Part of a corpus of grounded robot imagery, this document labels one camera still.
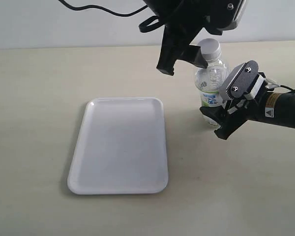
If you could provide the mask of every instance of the warning sticker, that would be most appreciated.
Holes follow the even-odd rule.
[[[281,93],[273,93],[269,96],[265,104],[265,117],[274,118],[275,103],[281,95]]]
[[[265,117],[274,118],[274,108],[266,107],[265,108]]]

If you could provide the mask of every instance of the plastic water bottle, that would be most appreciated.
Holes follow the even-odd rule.
[[[228,63],[221,58],[221,46],[217,40],[207,38],[200,41],[199,46],[203,58],[208,62],[207,69],[199,68],[195,78],[195,85],[200,91],[202,106],[221,106],[223,99],[218,89],[230,74]],[[212,125],[218,125],[209,117],[204,116],[204,119]]]

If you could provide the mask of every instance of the bottle label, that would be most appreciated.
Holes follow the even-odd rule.
[[[223,99],[218,91],[203,92],[200,91],[202,106],[204,107],[218,107],[223,105]]]

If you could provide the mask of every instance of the white bottle cap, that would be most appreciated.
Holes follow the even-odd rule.
[[[221,45],[213,38],[201,40],[198,45],[201,47],[201,54],[207,62],[213,62],[221,56]]]

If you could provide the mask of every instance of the screw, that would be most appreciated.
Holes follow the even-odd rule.
[[[234,9],[234,5],[233,5],[232,3],[229,3],[229,4],[227,5],[227,9],[228,9],[229,11],[233,10],[233,9]]]

